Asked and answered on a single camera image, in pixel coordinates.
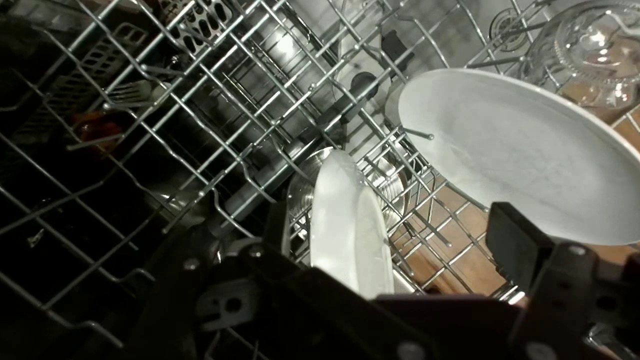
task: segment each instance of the glass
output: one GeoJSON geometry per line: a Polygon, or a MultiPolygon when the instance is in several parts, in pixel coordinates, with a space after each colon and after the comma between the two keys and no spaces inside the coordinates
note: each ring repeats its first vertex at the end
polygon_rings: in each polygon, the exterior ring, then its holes
{"type": "Polygon", "coordinates": [[[520,76],[602,118],[628,110],[640,83],[640,4],[599,0],[560,13],[539,30],[520,76]]]}

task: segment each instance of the metal wire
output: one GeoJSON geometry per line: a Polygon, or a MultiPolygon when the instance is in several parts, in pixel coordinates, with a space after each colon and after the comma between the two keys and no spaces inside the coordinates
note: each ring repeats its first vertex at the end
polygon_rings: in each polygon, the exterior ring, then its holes
{"type": "MultiPolygon", "coordinates": [[[[29,187],[19,188],[0,177],[2,205],[19,210],[0,220],[0,236],[27,243],[19,230],[35,227],[38,234],[44,230],[62,243],[66,253],[81,258],[85,269],[56,288],[50,298],[38,298],[38,284],[19,284],[12,270],[0,269],[0,282],[53,323],[66,329],[73,324],[94,329],[114,347],[121,347],[121,334],[112,334],[92,319],[66,321],[67,315],[56,313],[56,307],[64,305],[92,274],[112,284],[121,284],[131,274],[151,278],[140,260],[119,269],[117,274],[108,266],[124,253],[146,253],[143,247],[149,251],[157,247],[157,243],[147,245],[147,229],[156,227],[159,234],[167,234],[184,227],[202,206],[217,236],[255,236],[259,225],[254,225],[252,214],[277,201],[276,194],[287,177],[302,174],[300,164],[305,156],[319,146],[340,146],[358,160],[384,210],[394,212],[394,225],[388,227],[394,270],[416,292],[450,286],[455,292],[498,294],[500,290],[504,301],[516,294],[498,274],[491,288],[482,288],[463,270],[473,258],[473,273],[494,273],[483,230],[476,230],[477,225],[473,225],[483,220],[483,210],[447,184],[412,148],[405,137],[414,131],[394,128],[384,120],[381,107],[395,83],[421,69],[471,66],[511,74],[525,47],[505,50],[504,45],[510,36],[522,35],[525,45],[533,41],[533,30],[547,21],[539,2],[361,0],[347,9],[326,0],[319,21],[303,14],[302,4],[298,0],[223,2],[232,16],[217,19],[217,32],[208,38],[189,27],[188,19],[195,9],[208,16],[220,16],[211,0],[185,2],[170,21],[157,16],[156,9],[135,2],[135,24],[117,21],[117,0],[109,0],[96,13],[77,0],[77,9],[92,21],[90,27],[72,43],[45,32],[59,56],[38,80],[22,74],[27,92],[15,105],[2,105],[2,112],[17,115],[38,105],[38,120],[44,118],[62,132],[67,148],[92,156],[90,164],[100,164],[104,174],[100,179],[90,179],[81,170],[72,177],[59,174],[42,162],[38,146],[44,148],[44,144],[35,141],[25,144],[12,134],[2,134],[0,156],[12,155],[19,160],[19,170],[27,168],[38,174],[38,184],[53,187],[62,194],[47,194],[47,203],[35,208],[29,203],[29,187]],[[491,16],[501,10],[514,19],[500,28],[500,36],[491,38],[491,16]],[[140,45],[124,43],[114,22],[142,32],[140,45]],[[189,50],[175,32],[203,47],[189,50]],[[399,38],[394,50],[385,47],[388,35],[399,38]],[[84,59],[96,38],[114,56],[112,62],[119,64],[117,73],[105,78],[96,76],[84,59]],[[181,59],[181,69],[167,70],[166,62],[157,62],[162,56],[181,59]],[[356,92],[353,73],[369,73],[374,80],[356,92]],[[59,107],[58,101],[67,105],[72,92],[66,92],[66,86],[51,86],[56,78],[72,78],[80,91],[92,95],[92,101],[72,105],[73,110],[59,107]],[[73,112],[104,112],[104,107],[114,105],[112,95],[117,86],[135,80],[162,83],[159,97],[121,109],[127,125],[117,134],[85,139],[77,132],[73,112]],[[100,150],[105,144],[117,144],[117,148],[100,150]],[[162,166],[146,168],[142,156],[157,156],[162,166]],[[153,172],[175,177],[166,194],[156,190],[157,179],[149,177],[153,172]],[[401,180],[401,190],[390,194],[394,179],[401,180]],[[146,210],[135,214],[135,220],[116,216],[124,206],[109,212],[90,201],[104,193],[121,194],[119,188],[109,188],[114,182],[126,182],[142,198],[146,196],[146,210]],[[189,193],[188,201],[172,208],[184,193],[189,193]],[[64,234],[59,230],[64,225],[51,220],[51,214],[67,206],[80,206],[100,227],[94,234],[112,243],[97,253],[81,238],[64,234]]],[[[640,134],[630,115],[621,117],[613,128],[625,125],[640,134]]]]}

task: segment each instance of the dishwasher rack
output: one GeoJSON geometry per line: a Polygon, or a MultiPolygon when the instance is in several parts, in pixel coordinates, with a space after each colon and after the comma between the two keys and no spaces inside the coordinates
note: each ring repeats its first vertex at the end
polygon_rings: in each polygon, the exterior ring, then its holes
{"type": "MultiPolygon", "coordinates": [[[[12,70],[19,97],[0,105],[14,125],[0,132],[2,313],[121,349],[104,308],[153,280],[162,238],[203,220],[220,238],[259,236],[259,214],[324,146],[346,148],[378,194],[399,282],[514,297],[483,210],[416,155],[384,101],[427,69],[516,76],[552,4],[77,0],[88,27],[42,30],[45,66],[12,70]]],[[[613,127],[640,134],[630,117],[613,127]]]]}

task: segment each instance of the plate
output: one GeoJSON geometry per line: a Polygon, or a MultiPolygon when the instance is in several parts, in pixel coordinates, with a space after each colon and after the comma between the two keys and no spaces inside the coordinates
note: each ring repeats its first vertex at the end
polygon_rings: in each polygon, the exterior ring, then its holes
{"type": "Polygon", "coordinates": [[[553,238],[640,240],[640,159],[590,112],[505,76],[433,70],[395,91],[388,117],[455,188],[511,203],[553,238]]]}
{"type": "Polygon", "coordinates": [[[322,164],[309,220],[309,264],[360,294],[394,292],[385,227],[356,162],[334,150],[322,164]]]}

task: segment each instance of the dishwasher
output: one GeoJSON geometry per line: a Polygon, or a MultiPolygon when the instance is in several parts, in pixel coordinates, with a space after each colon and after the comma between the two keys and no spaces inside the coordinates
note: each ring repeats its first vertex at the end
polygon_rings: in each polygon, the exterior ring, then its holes
{"type": "MultiPolygon", "coordinates": [[[[483,245],[486,210],[384,105],[421,70],[518,76],[538,28],[565,7],[0,2],[2,358],[117,358],[167,238],[198,225],[230,245],[262,236],[287,180],[327,146],[358,162],[384,206],[398,282],[516,301],[483,245]]],[[[613,127],[640,132],[630,117],[613,127]]],[[[290,240],[308,240],[303,214],[290,240]]]]}

